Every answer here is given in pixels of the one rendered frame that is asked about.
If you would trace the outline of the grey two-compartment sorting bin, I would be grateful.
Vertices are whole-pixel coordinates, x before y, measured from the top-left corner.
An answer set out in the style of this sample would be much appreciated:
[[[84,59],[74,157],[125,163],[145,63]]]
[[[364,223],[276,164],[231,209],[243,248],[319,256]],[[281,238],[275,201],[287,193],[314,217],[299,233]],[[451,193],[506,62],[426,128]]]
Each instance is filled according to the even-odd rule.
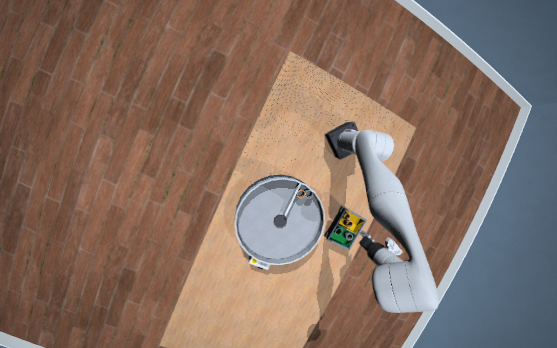
[[[344,224],[343,221],[344,219],[342,218],[344,213],[348,212],[351,215],[350,220],[353,222],[353,226],[351,228],[347,228]],[[359,218],[358,218],[359,217]],[[328,231],[326,231],[324,237],[327,238],[328,241],[339,245],[347,250],[350,250],[352,245],[354,244],[355,240],[357,239],[359,233],[361,232],[362,228],[364,227],[366,223],[365,218],[357,215],[356,213],[348,210],[347,208],[341,206],[339,209],[339,212],[337,213],[335,219],[333,220],[332,224],[330,225]],[[339,226],[342,229],[342,234],[341,235],[336,235],[334,233],[334,230],[336,229],[336,227]],[[352,240],[347,240],[345,237],[343,237],[343,233],[345,231],[350,231],[352,232],[351,234],[353,235]],[[332,235],[332,236],[331,236]],[[340,243],[336,242],[339,241]]]

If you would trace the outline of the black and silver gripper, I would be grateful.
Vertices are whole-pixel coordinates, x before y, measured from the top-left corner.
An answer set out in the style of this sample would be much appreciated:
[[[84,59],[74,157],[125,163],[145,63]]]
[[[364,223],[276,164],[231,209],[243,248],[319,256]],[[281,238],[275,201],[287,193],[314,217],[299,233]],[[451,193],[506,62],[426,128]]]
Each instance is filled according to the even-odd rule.
[[[371,236],[366,232],[361,231],[359,234],[363,236],[359,244],[367,251],[368,257],[374,261],[377,266],[383,264],[388,256],[400,255],[402,253],[401,248],[391,238],[385,240],[385,247],[381,243],[375,243],[375,240],[370,238]]]

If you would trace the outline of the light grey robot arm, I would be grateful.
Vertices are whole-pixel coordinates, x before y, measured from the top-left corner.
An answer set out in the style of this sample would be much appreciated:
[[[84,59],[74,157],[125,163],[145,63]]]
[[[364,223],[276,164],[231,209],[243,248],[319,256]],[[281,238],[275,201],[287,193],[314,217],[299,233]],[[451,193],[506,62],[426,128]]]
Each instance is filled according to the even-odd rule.
[[[436,310],[439,304],[436,284],[403,186],[382,163],[393,152],[392,137],[372,130],[345,129],[338,137],[338,146],[356,154],[370,213],[409,255],[407,261],[390,255],[374,269],[372,286],[377,303],[383,310],[392,313]]]

